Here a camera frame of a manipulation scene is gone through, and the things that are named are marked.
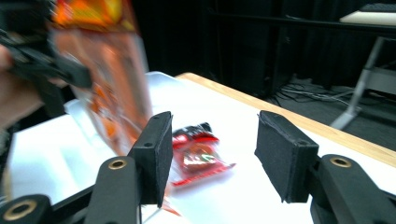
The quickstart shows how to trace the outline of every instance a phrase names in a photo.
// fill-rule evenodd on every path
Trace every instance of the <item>table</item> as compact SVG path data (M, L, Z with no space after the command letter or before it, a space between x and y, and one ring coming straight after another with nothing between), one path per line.
M148 84L155 114L172 111L174 129L209 122L220 139L221 157L236 162L236 166L197 185L172 189L169 201L184 218L163 219L168 214L159 212L146 223L312 222L310 202L282 203L253 154L257 115L262 109L281 114L297 125L320 145L319 156L347 156L357 161L381 189L396 194L393 151L194 74L174 79L150 73ZM69 105L70 115L16 134L8 166L12 197L46 193L57 203L93 184L101 161L114 156L84 121L84 114L73 110Z
M294 125L307 129L312 133L328 138L344 147L351 148L361 154L382 161L386 164L396 167L396 152L377 144L365 141L359 137L339 131L330 126L308 119L304 116L293 113L287 109L283 109L276 105L271 105L263 100L247 95L241 91L237 91L214 82L210 79L197 76L192 73L185 73L177 76L177 79L189 80L205 86L213 91L232 97L246 105L251 105L260 110L268 110L280 114L290 120Z

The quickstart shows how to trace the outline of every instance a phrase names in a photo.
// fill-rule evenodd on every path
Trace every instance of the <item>plastic packaging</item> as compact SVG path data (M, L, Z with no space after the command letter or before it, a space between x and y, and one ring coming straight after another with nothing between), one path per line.
M222 161L219 139L208 123L189 126L173 132L174 162L171 183L181 187L227 171L235 163Z
M72 87L97 132L126 155L152 116L146 55L126 0L58 0L54 52L89 68L90 89Z

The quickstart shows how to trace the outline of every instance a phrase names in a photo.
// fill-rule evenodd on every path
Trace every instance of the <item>candy wrapper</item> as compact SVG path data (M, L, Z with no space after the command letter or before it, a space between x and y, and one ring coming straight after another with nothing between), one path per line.
M219 139L208 123L174 131L172 185L185 186L233 168L235 163L222 161L218 149Z

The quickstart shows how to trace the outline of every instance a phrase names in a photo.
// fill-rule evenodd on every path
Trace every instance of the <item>wooden table edge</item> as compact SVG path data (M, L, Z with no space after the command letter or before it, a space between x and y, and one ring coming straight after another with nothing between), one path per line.
M219 84L218 82L212 81L205 77L200 77L193 73L183 73L176 76L176 78L187 79L189 81L195 82L209 88L210 90L224 94L226 96L234 98L237 101L240 101L246 105L253 106L260 110L268 110L280 114L298 127L306 129L312 133L316 133L320 136L326 137L344 147L348 147L350 149L358 151L363 155L369 156L378 161L382 161L390 166L396 167L396 152L393 150L381 147L377 144L366 141L352 134L334 129L328 125L298 115L282 107L271 105L261 99L247 95L241 91L234 90L232 88Z

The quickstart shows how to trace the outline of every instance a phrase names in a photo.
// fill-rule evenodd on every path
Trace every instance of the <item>white table surface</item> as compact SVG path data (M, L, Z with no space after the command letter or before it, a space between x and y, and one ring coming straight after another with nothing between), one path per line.
M220 156L236 166L202 183L172 190L170 203L183 218L160 210L151 218L144 216L146 223L312 223L310 199L282 203L254 155L258 109L188 80L161 73L147 76L154 114L171 111L174 130L208 122L220 140ZM100 164L115 156L78 104L66 108L73 116L16 133L8 161L12 198L42 193L57 203L94 184ZM320 145L319 156L347 156L381 189L396 194L396 168L302 131Z

